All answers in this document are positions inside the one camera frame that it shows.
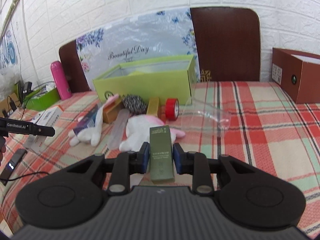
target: blue gripper pad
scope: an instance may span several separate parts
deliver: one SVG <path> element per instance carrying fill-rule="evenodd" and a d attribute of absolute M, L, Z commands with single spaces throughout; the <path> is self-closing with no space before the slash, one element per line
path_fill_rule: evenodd
<path fill-rule="evenodd" d="M 176 166 L 176 171 L 178 174 L 181 174 L 181 161 L 180 161 L 180 153 L 175 145 L 173 145 L 173 160 Z"/>
<path fill-rule="evenodd" d="M 150 144 L 148 144 L 145 147 L 144 152 L 143 152 L 143 173 L 147 173 L 149 156 L 150 156 Z"/>

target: green basket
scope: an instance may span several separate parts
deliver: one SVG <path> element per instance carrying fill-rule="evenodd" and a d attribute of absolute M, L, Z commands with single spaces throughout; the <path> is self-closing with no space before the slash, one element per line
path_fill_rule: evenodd
<path fill-rule="evenodd" d="M 26 104 L 27 109 L 36 110 L 36 111 L 44 111 L 60 100 L 60 95 L 58 93 L 57 88 L 51 90 L 48 93 L 45 93 L 44 95 L 40 96 L 39 98 L 33 98 L 40 91 L 41 91 L 41 89 L 38 89 L 38 90 L 30 93 L 23 100 L 23 102 Z"/>

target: open cardboard box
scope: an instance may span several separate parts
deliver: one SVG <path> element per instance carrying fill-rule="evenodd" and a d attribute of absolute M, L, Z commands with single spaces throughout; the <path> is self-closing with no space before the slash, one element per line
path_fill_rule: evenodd
<path fill-rule="evenodd" d="M 12 100 L 14 101 L 14 103 L 16 104 L 16 106 L 19 106 L 20 105 L 20 101 L 17 97 L 17 95 L 15 93 L 12 93 L 9 97 L 12 98 Z M 11 106 L 9 105 L 8 106 L 8 103 L 10 103 L 10 99 L 8 98 L 8 101 L 7 101 L 7 98 L 3 101 L 0 102 L 0 117 L 4 117 L 3 114 L 2 114 L 2 109 L 5 109 L 7 112 L 9 112 L 9 110 L 11 110 Z"/>
<path fill-rule="evenodd" d="M 193 55 L 158 57 L 121 63 L 93 80 L 98 96 L 106 101 L 105 92 L 136 94 L 146 102 L 159 97 L 165 104 L 168 98 L 178 98 L 185 104 L 192 96 L 197 82 Z"/>
<path fill-rule="evenodd" d="M 320 55 L 273 48 L 272 79 L 297 103 L 320 103 Z"/>

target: qr code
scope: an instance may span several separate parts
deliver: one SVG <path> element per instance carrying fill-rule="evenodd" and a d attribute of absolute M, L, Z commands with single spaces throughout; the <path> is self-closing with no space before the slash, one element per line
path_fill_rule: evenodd
<path fill-rule="evenodd" d="M 276 81 L 279 85 L 281 85 L 282 68 L 280 68 L 276 64 L 272 64 L 272 79 Z"/>
<path fill-rule="evenodd" d="M 48 117 L 50 116 L 51 112 L 52 112 L 52 111 L 48 112 L 48 113 L 45 115 L 45 117 L 44 117 L 44 119 L 43 119 L 43 120 L 48 119 Z"/>
<path fill-rule="evenodd" d="M 32 143 L 34 141 L 34 139 L 35 139 L 34 136 L 29 135 L 29 137 L 27 139 L 27 142 L 31 142 Z"/>

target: round black pad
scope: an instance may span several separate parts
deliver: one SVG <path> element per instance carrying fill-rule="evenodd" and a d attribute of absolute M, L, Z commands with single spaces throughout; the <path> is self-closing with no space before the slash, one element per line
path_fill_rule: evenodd
<path fill-rule="evenodd" d="M 67 228 L 95 215 L 102 192 L 83 174 L 64 172 L 25 186 L 16 198 L 23 222 L 40 228 Z"/>
<path fill-rule="evenodd" d="M 297 225 L 306 206 L 294 185 L 257 173 L 232 179 L 221 190 L 219 202 L 232 220 L 262 230 Z"/>
<path fill-rule="evenodd" d="M 274 187 L 256 186 L 247 191 L 247 199 L 260 207 L 274 207 L 283 200 L 281 191 Z"/>
<path fill-rule="evenodd" d="M 47 207 L 62 207 L 68 205 L 75 198 L 73 189 L 64 186 L 53 186 L 42 190 L 38 199 Z"/>

